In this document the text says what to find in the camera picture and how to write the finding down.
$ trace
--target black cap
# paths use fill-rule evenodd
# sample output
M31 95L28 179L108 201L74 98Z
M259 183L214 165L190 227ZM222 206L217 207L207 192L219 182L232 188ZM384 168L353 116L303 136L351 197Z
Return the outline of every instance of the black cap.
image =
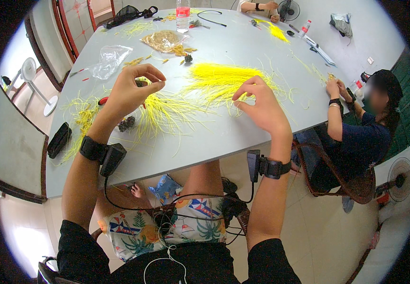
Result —
M389 97L388 104L391 108L397 108L403 97L401 84L396 76L389 70L381 69L370 76L369 83L382 91L386 91Z

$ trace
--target printed shorts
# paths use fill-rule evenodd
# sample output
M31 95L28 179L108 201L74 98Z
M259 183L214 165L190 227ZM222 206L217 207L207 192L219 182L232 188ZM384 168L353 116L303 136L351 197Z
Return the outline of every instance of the printed shorts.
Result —
M170 226L164 237L153 217L145 210L123 210L99 220L98 224L111 241L117 257L127 262L172 244L225 242L224 219L211 220L223 218L223 201L222 197L177 201L172 217L164 222Z

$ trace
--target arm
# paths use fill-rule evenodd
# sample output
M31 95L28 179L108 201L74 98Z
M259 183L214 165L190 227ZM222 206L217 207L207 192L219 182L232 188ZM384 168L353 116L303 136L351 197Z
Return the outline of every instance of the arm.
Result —
M135 78L145 76L152 84L138 88ZM96 142L106 144L112 130L123 117L133 112L145 99L165 86L164 75L151 64L123 68L103 109L88 130ZM98 194L97 161L77 154L72 162L63 189L63 219L76 223L88 231Z
M251 2L244 2L241 4L241 12L246 13L247 11L255 11L255 5L256 3L251 3ZM274 1L271 1L266 4L259 4L259 9L261 10L273 10L277 9L278 4Z
M236 101L242 94L255 95L255 105ZM292 130L277 102L273 91L259 77L247 80L233 96L235 106L252 118L257 126L271 135L270 160L290 161ZM279 239L285 213L288 174L280 179L263 178L255 195L249 224L247 225L247 250L259 242Z
M337 83L338 83L340 95L344 98L344 100L347 103L351 103L353 101L353 98L348 93L347 89L345 88L344 83L340 80L337 80ZM359 105L359 103L355 101L355 114L356 114L356 117L358 117L359 119L362 119L362 115L365 112L366 111L362 109L361 105Z
M326 82L326 90L331 99L339 99L339 87L335 79ZM341 110L333 105L328 107L328 135L336 141L342 142Z

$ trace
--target plastic bag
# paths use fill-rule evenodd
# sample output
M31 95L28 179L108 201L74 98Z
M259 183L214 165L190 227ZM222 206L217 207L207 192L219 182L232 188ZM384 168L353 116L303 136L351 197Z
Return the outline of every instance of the plastic bag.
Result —
M170 52L188 37L189 35L184 35L177 31L163 30L147 35L141 41L160 52Z
M101 48L99 63L88 69L95 78L106 80L115 71L123 60L132 52L132 48L121 45L106 45Z
M331 14L329 24L335 27L342 36L351 38L353 36L352 27L350 26L351 14Z

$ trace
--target gray table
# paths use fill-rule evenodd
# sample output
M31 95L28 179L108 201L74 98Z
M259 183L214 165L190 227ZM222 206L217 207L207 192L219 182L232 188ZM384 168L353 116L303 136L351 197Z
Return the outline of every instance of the gray table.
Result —
M314 72L312 74L308 72L293 57L291 50L305 64L314 64L325 77L327 77L328 72L332 72L336 77L342 79L345 84L349 84L349 80L344 77L342 71L337 67L325 65L325 60L319 54L310 51L309 45L298 37L291 38L287 36L291 41L291 44L287 44L273 38L264 27L262 27L262 30L253 27L250 23L251 16L249 15L225 9L217 10L220 10L223 14L207 12L201 15L207 19L224 23L227 27L206 22L204 24L210 26L210 30L199 27L193 28L188 32L191 37L185 42L185 45L198 49L198 51L193 53L193 63L206 61L220 64L235 63L236 65L264 68L266 72L271 72L269 60L271 58L271 65L276 73L278 73L278 69L288 85L291 88L298 88L300 93L294 96L295 103L291 103L289 100L283 103L285 109L296 121L295 123L289 118L292 131L299 132L325 122L327 120L327 102L329 100L325 88ZM172 11L174 10L162 10L156 16L166 16ZM193 14L191 19L197 19L197 15ZM100 49L105 45L119 44L134 48L134 51L125 61L131 61L150 54L152 48L142 43L140 38L154 32L153 30L144 31L141 35L130 39L123 32L115 35L116 32L123 30L125 26L133 22L127 22L123 26L111 29L107 34L98 29L82 50L71 71L78 71L97 63ZM176 22L174 20L155 23L159 30L176 29ZM284 31L290 30L289 26L285 23L278 23L278 25ZM144 63L153 64L165 74L167 83L164 90L177 92L183 86L189 84L188 80L184 79L188 72L188 66L184 64L179 65L182 58L175 57L173 54L161 55L158 52L154 52L153 55L170 58L165 64L154 59L144 61ZM112 88L118 73L119 71L104 81L93 78L89 71L82 71L68 78L60 95L59 107L66 105L70 99L75 98L79 90L83 97L92 93L98 97L104 96L100 92L103 85L108 89ZM308 105L308 99L305 95L311 99L307 110L304 109ZM184 125L182 128L183 132L189 133L190 136L182 136L181 142L179 142L179 136L164 135L162 137L162 135L158 135L156 142L154 139L150 141L151 145L155 145L151 158L151 147L138 145L135 148L138 151L145 151L149 155L129 151L117 168L116 173L109 178L109 185L137 181L173 170L187 168L192 165L229 156L256 145L266 144L270 141L270 135L258 128L248 116L230 117L225 106L215 110L220 116L211 114L196 115L197 120L214 121L206 123L209 130L196 124L196 130L192 132ZM61 124L65 121L70 121L70 119L71 117L68 112L65 113L57 109L52 121L49 138L52 139ZM113 131L112 136L129 140L133 137L127 133L120 133L118 129ZM132 145L129 142L111 138L109 144L113 143L121 143L125 147L131 147ZM60 159L61 154L52 160L52 163L50 161L46 163L46 187L47 197L49 198L62 195L66 175L72 163L71 159L65 164L54 166L54 164L59 163Z

